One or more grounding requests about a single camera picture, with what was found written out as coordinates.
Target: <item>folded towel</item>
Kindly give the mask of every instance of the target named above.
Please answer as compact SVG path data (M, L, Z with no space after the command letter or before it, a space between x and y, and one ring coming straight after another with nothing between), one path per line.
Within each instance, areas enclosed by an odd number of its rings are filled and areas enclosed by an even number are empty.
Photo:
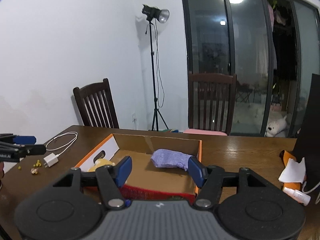
M188 170L188 160L191 155L166 149L156 150L151 160L157 168L182 168Z

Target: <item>small spray bottle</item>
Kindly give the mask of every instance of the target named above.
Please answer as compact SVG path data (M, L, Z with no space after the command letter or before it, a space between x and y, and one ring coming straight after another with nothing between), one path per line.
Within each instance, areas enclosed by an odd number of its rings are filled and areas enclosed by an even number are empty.
M294 200L298 201L299 203L302 203L304 206L308 205L310 202L311 197L299 190L294 190L292 188L283 188L283 192L287 193L290 197L292 197Z

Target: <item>white paper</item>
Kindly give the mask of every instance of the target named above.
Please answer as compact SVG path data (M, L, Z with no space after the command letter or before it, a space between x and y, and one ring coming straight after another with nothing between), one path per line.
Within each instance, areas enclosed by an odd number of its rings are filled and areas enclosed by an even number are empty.
M115 155L115 153L117 152L117 150L119 150L119 146L115 138L112 136L99 149L97 149L84 163L81 164L80 169L82 171L88 171L92 166L94 166L93 159L101 151L104 151L106 154L103 158L110 161L113 155Z
M287 166L280 174L280 182L300 182L303 183L306 174L306 164L304 157L300 163L297 163L294 159L289 159Z

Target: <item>cardboard box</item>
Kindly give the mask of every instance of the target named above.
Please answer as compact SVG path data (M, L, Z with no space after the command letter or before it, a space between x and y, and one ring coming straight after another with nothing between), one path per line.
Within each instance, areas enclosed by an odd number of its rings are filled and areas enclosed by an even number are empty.
M120 189L129 199L168 199L181 196L193 202L198 188L187 171L180 168L156 168L150 160L153 152L168 149L193 155L201 161L202 141L143 135L110 134L77 165L82 171L94 166L101 155L114 163L125 156L132 158L132 171Z

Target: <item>stuffed animal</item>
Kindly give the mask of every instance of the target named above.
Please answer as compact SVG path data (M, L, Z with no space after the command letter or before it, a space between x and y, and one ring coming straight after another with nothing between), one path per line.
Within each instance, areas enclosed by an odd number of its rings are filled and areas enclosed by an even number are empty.
M91 171L95 171L97 168L101 167L101 166L104 166L104 165L112 165L112 166L115 166L116 164L111 162L111 161L108 161L106 159L98 159L96 160L96 162L94 163L94 166L91 167L88 172L91 172Z
M287 116L268 123L265 136L278 137L277 135L279 135L283 130L287 128L288 124L286 122L286 119L287 119Z

